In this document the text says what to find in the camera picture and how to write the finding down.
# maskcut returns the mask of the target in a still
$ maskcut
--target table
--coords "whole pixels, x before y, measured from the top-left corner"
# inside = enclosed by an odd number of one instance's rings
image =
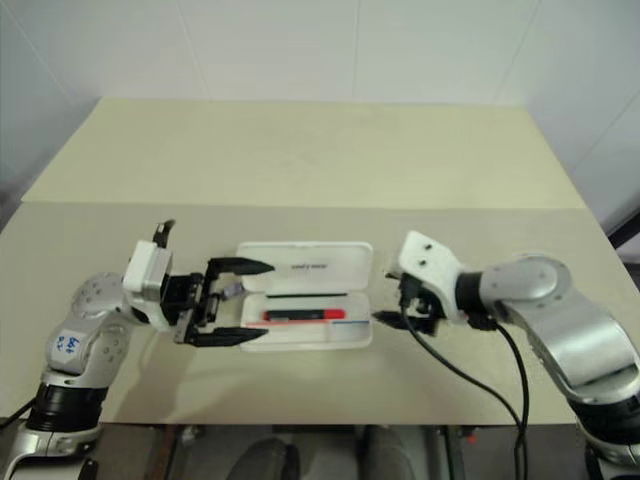
[[[44,343],[74,290],[95,272],[123,272],[135,242],[167,218],[177,220],[169,245],[182,272],[241,241],[370,242],[374,309],[397,305],[383,277],[409,229],[472,267],[544,252],[640,342],[635,287],[522,109],[105,99],[0,235],[0,416],[35,392]],[[221,323],[237,321],[238,308]],[[512,331],[531,422],[573,422]],[[498,336],[443,325],[431,342],[519,404]],[[511,422],[382,325],[366,349],[283,353],[178,346],[140,327],[104,407],[104,421],[135,423]]]

